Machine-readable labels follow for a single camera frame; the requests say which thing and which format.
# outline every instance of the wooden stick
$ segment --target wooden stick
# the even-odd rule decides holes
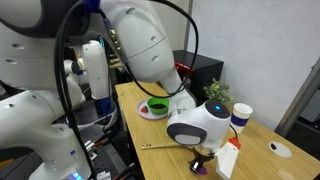
[[[167,147],[187,147],[188,146],[184,146],[175,142],[172,143],[163,143],[163,144],[143,144],[141,146],[142,150],[146,150],[146,149],[156,149],[156,148],[167,148]]]

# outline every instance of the wall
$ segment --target wall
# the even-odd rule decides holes
[[[225,62],[235,102],[274,130],[320,54],[320,1],[195,0],[199,53]],[[190,31],[188,50],[194,49]]]
[[[188,12],[189,0],[169,0]],[[184,49],[187,20],[170,7],[153,3],[160,20],[167,32],[173,50]]]
[[[317,90],[313,95],[307,106],[302,111],[300,117],[310,122],[320,119],[320,90]]]

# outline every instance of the black box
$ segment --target black box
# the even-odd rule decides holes
[[[185,66],[190,67],[194,54],[177,50],[173,51],[174,60]],[[202,103],[207,100],[203,87],[212,84],[212,79],[220,80],[223,62],[197,55],[195,64],[193,66],[194,74],[191,76],[190,92]]]

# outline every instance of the black wire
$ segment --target black wire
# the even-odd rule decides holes
[[[232,127],[231,125],[229,125],[231,127],[231,129],[233,130],[234,134],[236,135],[236,138],[238,139],[238,133],[237,131],[234,129],[234,127]]]
[[[189,22],[191,23],[193,29],[194,29],[194,32],[195,32],[195,37],[196,37],[196,42],[195,42],[195,50],[194,50],[194,56],[193,56],[193,59],[192,59],[192,63],[191,63],[191,66],[190,66],[190,69],[192,70],[193,69],[193,65],[195,63],[195,60],[196,60],[196,57],[197,57],[197,54],[198,54],[198,46],[199,46],[199,32],[198,32],[198,27],[196,25],[196,23],[194,22],[194,20],[192,19],[192,17],[186,13],[183,9],[181,9],[179,6],[169,2],[169,1],[163,1],[163,0],[148,0],[148,1],[153,1],[153,2],[157,2],[157,3],[160,3],[160,4],[164,4],[164,5],[167,5],[171,8],[173,8],[174,10],[178,11],[180,14],[182,14],[184,17],[186,17]],[[155,94],[152,94],[150,92],[148,92],[146,89],[144,89],[141,84],[137,81],[137,79],[135,78],[135,76],[133,75],[129,65],[126,63],[125,64],[131,78],[133,79],[133,81],[136,83],[136,85],[146,94],[152,96],[152,97],[156,97],[156,98],[170,98],[176,94],[178,94],[179,92],[183,91],[185,89],[185,85],[187,83],[187,80],[190,78],[190,75],[191,73],[187,74],[187,77],[185,77],[185,79],[181,82],[179,88],[173,92],[173,93],[168,93],[169,95],[168,96],[158,96],[158,95],[155,95]]]
[[[122,179],[126,174],[132,171],[132,169],[135,167],[135,163],[131,163],[128,167],[126,167],[117,177],[114,178],[114,180],[120,180]]]
[[[30,154],[31,154],[31,153],[27,154],[26,157],[24,157],[24,158],[19,162],[19,164],[17,164],[17,165],[3,178],[3,180],[5,180],[8,176],[10,176],[10,174],[11,174],[14,170],[16,170],[16,169],[29,157]]]
[[[99,14],[102,16],[102,18],[107,18],[106,14],[101,10],[99,9]]]
[[[55,50],[54,50],[54,71],[55,71],[55,78],[56,78],[56,85],[57,85],[57,90],[59,94],[59,98],[61,101],[61,105],[63,107],[63,110],[65,111],[65,114],[68,118],[69,121],[69,127],[72,128],[72,130],[75,133],[75,136],[83,150],[83,153],[85,154],[86,160],[88,162],[88,165],[90,167],[90,170],[92,172],[91,176],[93,177],[94,180],[96,180],[96,172],[93,167],[90,155],[81,139],[80,133],[78,126],[76,124],[76,119],[74,117],[74,114],[72,112],[72,103],[70,99],[70,94],[68,91],[68,85],[67,85],[67,80],[65,77],[65,70],[64,70],[64,39],[65,39],[65,29],[66,29],[66,24],[67,21],[70,17],[70,15],[79,7],[84,6],[83,2],[77,2],[74,4],[68,11],[68,13],[65,15],[57,36],[56,36],[56,42],[55,42]]]
[[[104,12],[100,9],[100,14],[101,14],[101,16],[103,17],[103,18],[107,18],[106,17],[106,15],[104,14]],[[106,54],[106,60],[107,60],[107,64],[108,64],[108,80],[109,80],[109,83],[108,83],[108,88],[109,88],[109,93],[108,93],[108,97],[109,98],[112,98],[112,97],[110,97],[111,96],[111,86],[110,86],[110,84],[111,84],[111,78],[110,78],[110,71],[111,71],[111,69],[110,69],[110,58],[109,58],[109,56],[110,56],[110,47],[109,46],[107,46],[108,44],[106,43],[106,41],[101,37],[101,39],[102,39],[102,41],[104,42],[104,50],[105,50],[105,54]],[[104,125],[103,125],[103,128],[102,128],[102,131],[103,131],[103,133],[106,133],[107,132],[107,130],[105,130],[105,128],[106,128],[106,125],[107,125],[107,123],[106,123],[106,121],[107,121],[107,117],[106,117],[106,119],[104,120]]]

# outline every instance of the floor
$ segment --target floor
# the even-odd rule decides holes
[[[300,117],[286,139],[320,161],[320,120],[310,123]]]

